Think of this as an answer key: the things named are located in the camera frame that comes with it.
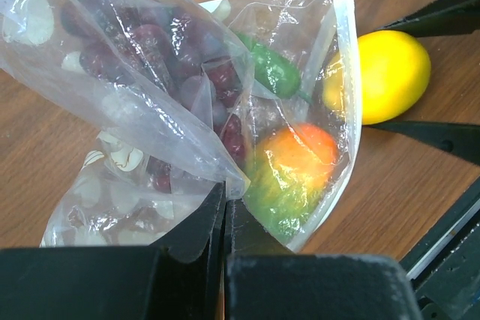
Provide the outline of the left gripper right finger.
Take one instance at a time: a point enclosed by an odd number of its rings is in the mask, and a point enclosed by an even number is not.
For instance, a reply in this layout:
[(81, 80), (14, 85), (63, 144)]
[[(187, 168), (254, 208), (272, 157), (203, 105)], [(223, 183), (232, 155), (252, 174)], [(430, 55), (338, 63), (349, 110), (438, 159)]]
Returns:
[(298, 255), (241, 200), (226, 204), (226, 319), (419, 319), (402, 267), (370, 254)]

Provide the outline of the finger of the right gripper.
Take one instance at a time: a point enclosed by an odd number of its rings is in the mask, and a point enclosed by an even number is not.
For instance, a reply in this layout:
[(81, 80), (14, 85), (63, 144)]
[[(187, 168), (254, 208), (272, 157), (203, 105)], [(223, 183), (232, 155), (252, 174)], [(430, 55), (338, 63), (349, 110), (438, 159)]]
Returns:
[(381, 29), (413, 37), (436, 37), (472, 34), (479, 27), (479, 0), (435, 0)]
[(438, 121), (385, 121), (367, 127), (399, 133), (479, 165), (479, 125)]

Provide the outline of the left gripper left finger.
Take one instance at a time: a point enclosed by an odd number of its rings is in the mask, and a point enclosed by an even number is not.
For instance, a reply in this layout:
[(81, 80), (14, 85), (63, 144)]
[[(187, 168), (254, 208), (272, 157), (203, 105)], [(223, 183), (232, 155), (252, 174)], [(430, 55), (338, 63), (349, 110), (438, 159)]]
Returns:
[(217, 184), (191, 215), (141, 246), (1, 251), (3, 319), (213, 319), (226, 200)]

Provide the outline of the yellow fake lemon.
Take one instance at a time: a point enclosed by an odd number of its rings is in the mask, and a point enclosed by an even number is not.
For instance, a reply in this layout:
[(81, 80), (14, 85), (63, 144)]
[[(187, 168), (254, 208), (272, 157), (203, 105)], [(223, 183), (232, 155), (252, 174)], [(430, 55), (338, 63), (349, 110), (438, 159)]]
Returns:
[(378, 124), (411, 108), (431, 77), (428, 51), (402, 31), (381, 30), (358, 38), (362, 123)]

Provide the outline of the orange fake fruit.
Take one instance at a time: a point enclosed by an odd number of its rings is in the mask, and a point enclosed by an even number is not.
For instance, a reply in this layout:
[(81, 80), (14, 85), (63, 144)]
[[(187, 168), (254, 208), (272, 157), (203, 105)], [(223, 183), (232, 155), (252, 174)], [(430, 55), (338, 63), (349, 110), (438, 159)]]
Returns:
[(290, 242), (316, 210), (338, 158), (335, 139), (316, 125), (274, 132), (247, 156), (248, 210), (278, 241)]

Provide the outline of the polka dot zip bag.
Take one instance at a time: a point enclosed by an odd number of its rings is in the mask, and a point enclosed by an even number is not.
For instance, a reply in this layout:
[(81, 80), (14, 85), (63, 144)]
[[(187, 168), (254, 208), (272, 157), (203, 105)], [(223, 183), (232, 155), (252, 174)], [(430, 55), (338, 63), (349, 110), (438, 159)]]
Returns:
[(299, 251), (362, 122), (354, 0), (1, 0), (1, 67), (99, 129), (42, 247), (149, 244), (215, 187)]

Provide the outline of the green fake chili pepper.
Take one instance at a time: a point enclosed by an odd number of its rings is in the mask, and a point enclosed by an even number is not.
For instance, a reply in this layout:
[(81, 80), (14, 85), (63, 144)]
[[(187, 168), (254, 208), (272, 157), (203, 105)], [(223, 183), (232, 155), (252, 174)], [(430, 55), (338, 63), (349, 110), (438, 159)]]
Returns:
[(280, 99), (297, 95), (312, 104), (311, 97), (300, 90), (302, 77), (299, 69), (289, 59), (240, 31), (235, 31), (235, 35), (251, 54), (255, 80), (259, 84)]

